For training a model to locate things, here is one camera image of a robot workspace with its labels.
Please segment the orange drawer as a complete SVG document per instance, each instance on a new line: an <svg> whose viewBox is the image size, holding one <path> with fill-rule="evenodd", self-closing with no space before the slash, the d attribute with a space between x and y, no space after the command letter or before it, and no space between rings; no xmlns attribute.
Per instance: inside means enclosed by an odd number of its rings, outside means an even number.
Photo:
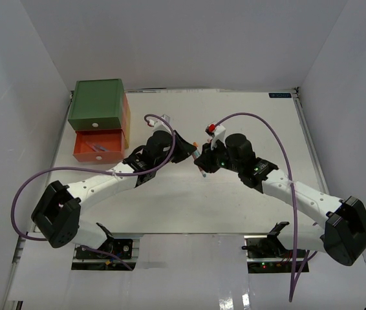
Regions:
<svg viewBox="0 0 366 310"><path fill-rule="evenodd" d="M125 156L121 129L77 131L73 156L80 163L118 163Z"/></svg>

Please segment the green top drawer box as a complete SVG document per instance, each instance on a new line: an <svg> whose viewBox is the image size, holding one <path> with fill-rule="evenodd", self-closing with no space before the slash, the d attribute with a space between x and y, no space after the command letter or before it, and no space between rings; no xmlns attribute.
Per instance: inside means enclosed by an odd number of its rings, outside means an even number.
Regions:
<svg viewBox="0 0 366 310"><path fill-rule="evenodd" d="M77 81L68 122L75 131L120 129L124 118L121 79Z"/></svg>

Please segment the purple cap thin pen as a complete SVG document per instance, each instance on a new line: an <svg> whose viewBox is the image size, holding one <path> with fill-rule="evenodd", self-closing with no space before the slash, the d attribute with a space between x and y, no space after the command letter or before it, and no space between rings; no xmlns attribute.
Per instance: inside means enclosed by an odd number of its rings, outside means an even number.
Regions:
<svg viewBox="0 0 366 310"><path fill-rule="evenodd" d="M92 143L90 143L90 142L88 142L88 141L86 141L85 142L91 149L93 149L94 151L97 151L97 148L95 147L95 145L94 144L92 144Z"/></svg>

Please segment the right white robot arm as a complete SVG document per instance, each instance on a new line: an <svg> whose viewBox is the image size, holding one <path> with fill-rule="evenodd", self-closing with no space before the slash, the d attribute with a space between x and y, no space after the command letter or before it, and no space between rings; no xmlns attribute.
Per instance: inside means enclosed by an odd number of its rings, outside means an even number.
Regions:
<svg viewBox="0 0 366 310"><path fill-rule="evenodd" d="M290 205L294 215L302 213L312 220L301 229L296 221L276 224L263 244L273 256L284 257L293 249L318 251L351 266L366 250L366 208L361 200L329 196L290 181L277 165L255 155L245 135L231 134L224 141L203 144L194 163L206 173L232 171L248 188L276 198Z"/></svg>

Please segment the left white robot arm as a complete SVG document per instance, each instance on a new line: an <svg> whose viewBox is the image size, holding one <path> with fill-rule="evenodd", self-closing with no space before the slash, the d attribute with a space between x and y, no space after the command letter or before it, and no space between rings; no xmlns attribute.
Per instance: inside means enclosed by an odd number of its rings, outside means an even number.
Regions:
<svg viewBox="0 0 366 310"><path fill-rule="evenodd" d="M145 145L113 168L91 178L68 185L54 181L47 186L34 209L31 219L51 247L68 243L91 248L100 258L113 249L112 234L100 223L81 218L82 214L119 192L134 189L156 175L155 167L162 162L179 163L190 157L196 147L177 132L158 130Z"/></svg>

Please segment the stacked orange yellow drawers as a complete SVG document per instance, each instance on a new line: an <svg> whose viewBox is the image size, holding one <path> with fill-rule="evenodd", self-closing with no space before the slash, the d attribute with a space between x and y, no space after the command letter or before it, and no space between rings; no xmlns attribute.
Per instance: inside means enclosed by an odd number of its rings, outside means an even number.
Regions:
<svg viewBox="0 0 366 310"><path fill-rule="evenodd" d="M131 111L129 108L128 100L126 94L123 96L122 101L122 124L121 130L124 135L125 140L125 149L129 148L129 140L130 140L130 122L131 122Z"/></svg>

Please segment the blue logo sticker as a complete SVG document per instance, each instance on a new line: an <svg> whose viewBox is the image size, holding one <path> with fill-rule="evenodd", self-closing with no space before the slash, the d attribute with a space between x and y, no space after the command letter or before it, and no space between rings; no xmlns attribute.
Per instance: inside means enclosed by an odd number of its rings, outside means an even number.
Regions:
<svg viewBox="0 0 366 310"><path fill-rule="evenodd" d="M269 98L278 98L278 99L292 97L291 93L288 92L269 92L268 95Z"/></svg>

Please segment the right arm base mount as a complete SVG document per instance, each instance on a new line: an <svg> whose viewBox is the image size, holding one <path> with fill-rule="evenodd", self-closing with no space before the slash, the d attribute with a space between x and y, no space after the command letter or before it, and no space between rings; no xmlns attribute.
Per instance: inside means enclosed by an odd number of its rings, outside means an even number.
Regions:
<svg viewBox="0 0 366 310"><path fill-rule="evenodd" d="M264 235L244 237L241 249L246 254L246 263L249 274L286 274L292 270L292 249L285 247L279 240L279 235L289 222L276 223L272 230Z"/></svg>

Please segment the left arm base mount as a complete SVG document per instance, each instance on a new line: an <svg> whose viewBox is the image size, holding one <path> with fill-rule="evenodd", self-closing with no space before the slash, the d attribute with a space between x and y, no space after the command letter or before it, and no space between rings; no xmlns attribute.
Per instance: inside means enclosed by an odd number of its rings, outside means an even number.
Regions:
<svg viewBox="0 0 366 310"><path fill-rule="evenodd" d="M116 238L102 224L96 224L106 237L97 249L90 246L75 248L72 270L82 271L133 271L136 262L133 261L134 240Z"/></svg>

